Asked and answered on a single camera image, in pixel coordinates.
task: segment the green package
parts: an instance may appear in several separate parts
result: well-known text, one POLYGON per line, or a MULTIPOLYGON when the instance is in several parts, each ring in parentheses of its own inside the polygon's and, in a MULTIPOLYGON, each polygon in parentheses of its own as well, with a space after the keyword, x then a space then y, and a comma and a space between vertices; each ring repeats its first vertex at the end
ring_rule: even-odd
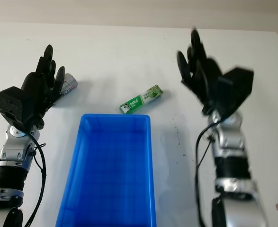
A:
POLYGON ((144 93, 132 98, 128 102, 120 105, 120 110, 124 114, 132 114, 134 111, 139 109, 141 106, 146 105, 147 103, 152 102, 156 98, 160 97, 163 94, 163 91, 159 88, 158 85, 153 86, 144 93))

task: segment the blue plastic bin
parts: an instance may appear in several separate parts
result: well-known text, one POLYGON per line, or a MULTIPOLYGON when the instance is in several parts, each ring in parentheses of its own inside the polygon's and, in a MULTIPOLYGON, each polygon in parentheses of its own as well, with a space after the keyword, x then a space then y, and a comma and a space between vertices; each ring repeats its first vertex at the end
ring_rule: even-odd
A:
POLYGON ((82 116, 56 227, 156 227, 149 116, 82 116))

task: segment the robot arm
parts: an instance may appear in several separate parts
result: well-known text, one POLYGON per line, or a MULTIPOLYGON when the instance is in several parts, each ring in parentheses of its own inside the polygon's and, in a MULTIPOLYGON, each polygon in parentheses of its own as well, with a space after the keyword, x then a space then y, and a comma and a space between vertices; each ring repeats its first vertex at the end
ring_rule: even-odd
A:
POLYGON ((251 179, 242 117, 236 110, 250 95, 253 71, 235 68, 226 74, 216 61, 207 58, 198 32, 191 33, 188 63, 181 52, 177 54, 182 83, 204 105, 209 126, 199 135, 196 144, 196 200, 201 227, 205 227, 199 199, 198 143, 211 129, 212 150, 216 166, 215 190, 220 194, 212 202, 213 227, 267 227, 256 183, 251 179))
MULTIPOLYGON (((23 215, 18 208, 23 203, 24 181, 35 155, 35 146, 41 149, 37 140, 39 130, 44 126, 42 118, 62 95, 65 69, 61 67, 54 79, 52 56, 53 48, 48 45, 36 71, 27 75, 21 89, 10 87, 0 92, 0 113, 9 123, 6 142, 0 151, 0 227, 22 226, 23 215)), ((32 219, 44 191, 46 167, 43 157, 42 161, 42 190, 32 219)))

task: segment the black cable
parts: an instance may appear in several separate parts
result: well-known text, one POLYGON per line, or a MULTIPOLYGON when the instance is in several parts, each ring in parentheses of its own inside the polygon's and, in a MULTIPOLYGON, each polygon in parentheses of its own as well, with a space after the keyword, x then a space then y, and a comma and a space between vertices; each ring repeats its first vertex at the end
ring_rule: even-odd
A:
POLYGON ((207 151, 208 151, 208 148, 209 148, 211 142, 212 142, 212 140, 209 139, 209 143, 208 143, 208 145, 207 145, 207 148, 206 148, 206 150, 204 151, 203 157, 201 158, 201 161, 199 162, 199 165, 197 166, 198 169, 199 169, 200 165, 201 165, 202 162, 203 162, 203 159, 204 159, 204 157, 205 157, 205 155, 206 155, 206 153, 207 153, 207 151))
POLYGON ((45 188, 45 182, 46 182, 46 163, 45 163, 45 157, 44 157, 44 153, 42 151, 42 147, 44 147, 46 144, 41 144, 39 145, 37 140, 30 134, 30 133, 27 133, 27 136, 29 136, 29 138, 34 142, 34 144, 36 145, 36 149, 39 150, 40 152, 40 155, 41 155, 41 160, 42 160, 42 168, 41 166, 38 164, 38 162, 36 161, 36 157, 34 156, 34 159, 37 163, 37 165, 39 166, 40 170, 41 170, 41 174, 42 174, 42 185, 41 185, 41 192, 40 192, 40 196, 39 196, 39 199, 38 199, 38 202, 36 204, 36 207, 32 213, 32 215, 30 216, 30 218, 28 219, 27 223, 25 224, 24 227, 30 227, 30 225, 32 224, 35 216, 36 216, 36 213, 39 209, 39 206, 40 206, 40 203, 42 201, 42 197, 43 197, 43 194, 44 194, 44 188, 45 188))
MULTIPOLYGON (((42 148, 42 147, 45 147, 46 146, 46 143, 42 143, 42 144, 40 144, 40 148, 42 148)), ((35 150, 34 150, 34 159, 35 159, 35 163, 37 164, 37 166, 39 167, 39 169, 42 169, 42 167, 39 165, 39 163, 37 162, 37 160, 36 160, 36 150, 38 149, 38 147, 35 147, 35 150)))
POLYGON ((197 138, 197 141, 196 141, 196 150, 195 150, 195 153, 196 153, 195 193, 196 193, 196 203, 197 203, 198 221, 199 221, 199 224, 200 224, 201 227, 206 227, 206 226, 205 226, 204 220, 203 220, 203 218, 202 218, 201 207, 200 207, 200 190, 199 190, 199 176, 198 176, 198 170, 199 170, 199 167, 200 167, 200 164, 201 164, 203 158, 202 158, 201 162, 198 164, 198 159, 199 159, 199 158, 198 158, 198 146, 199 146, 199 142, 200 142, 202 136, 204 135, 204 133, 205 133, 208 129, 210 129, 210 128, 212 128, 212 127, 214 127, 214 126, 216 126, 216 125, 222 123, 225 119, 226 119, 226 118, 221 119, 221 120, 217 121, 216 123, 212 123, 212 124, 208 125, 206 128, 204 128, 204 129, 201 131, 201 133, 199 134, 199 136, 198 136, 198 138, 197 138))

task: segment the table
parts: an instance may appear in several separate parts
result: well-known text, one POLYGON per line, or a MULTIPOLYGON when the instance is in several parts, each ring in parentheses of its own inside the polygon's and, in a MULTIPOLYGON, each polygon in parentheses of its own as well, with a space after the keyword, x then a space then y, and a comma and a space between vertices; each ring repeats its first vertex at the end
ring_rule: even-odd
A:
MULTIPOLYGON (((272 32, 200 30, 208 55, 223 71, 235 65, 254 69, 253 90, 241 106, 242 130, 252 176, 258 181, 270 226, 278 227, 278 35, 272 32)), ((57 67, 79 82, 76 90, 45 115, 40 143, 46 158, 44 197, 33 227, 55 226, 84 113, 119 114, 123 102, 158 84, 164 95, 138 114, 152 121, 153 175, 157 225, 197 226, 194 145, 206 127, 202 106, 181 83, 176 51, 186 52, 190 29, 51 24, 0 24, 0 91, 21 87, 36 70, 48 44, 57 67)), ((0 149, 7 123, 0 115, 0 149)), ((207 142, 201 143, 200 149, 207 142)), ((215 169, 209 152, 200 169, 201 203, 211 226, 215 169)), ((39 196, 41 174, 33 163, 24 187, 24 223, 39 196)))

